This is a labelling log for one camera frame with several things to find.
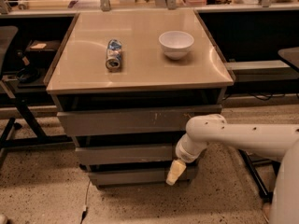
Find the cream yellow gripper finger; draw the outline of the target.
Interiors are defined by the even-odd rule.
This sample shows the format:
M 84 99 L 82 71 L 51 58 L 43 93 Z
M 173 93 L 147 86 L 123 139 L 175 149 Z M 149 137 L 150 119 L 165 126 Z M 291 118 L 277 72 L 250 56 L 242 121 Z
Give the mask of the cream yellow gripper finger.
M 170 170 L 167 174 L 166 183 L 173 186 L 181 177 L 186 169 L 186 163 L 182 160 L 173 160 L 170 166 Z

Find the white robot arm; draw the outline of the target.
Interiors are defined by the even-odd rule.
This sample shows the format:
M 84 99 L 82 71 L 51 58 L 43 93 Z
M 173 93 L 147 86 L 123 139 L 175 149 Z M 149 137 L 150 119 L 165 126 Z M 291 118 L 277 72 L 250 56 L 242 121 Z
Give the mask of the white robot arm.
M 188 120 L 176 145 L 166 183 L 173 185 L 210 142 L 249 151 L 280 167 L 270 208 L 269 224 L 299 224 L 299 127 L 294 124 L 230 124 L 219 114 Z

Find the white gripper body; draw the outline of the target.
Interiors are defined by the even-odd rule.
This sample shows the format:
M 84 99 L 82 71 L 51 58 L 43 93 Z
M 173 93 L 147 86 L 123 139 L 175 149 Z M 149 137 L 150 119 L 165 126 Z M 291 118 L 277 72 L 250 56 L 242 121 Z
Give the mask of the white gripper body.
M 203 143 L 189 137 L 181 137 L 176 145 L 176 156 L 186 163 L 195 161 L 202 151 Z

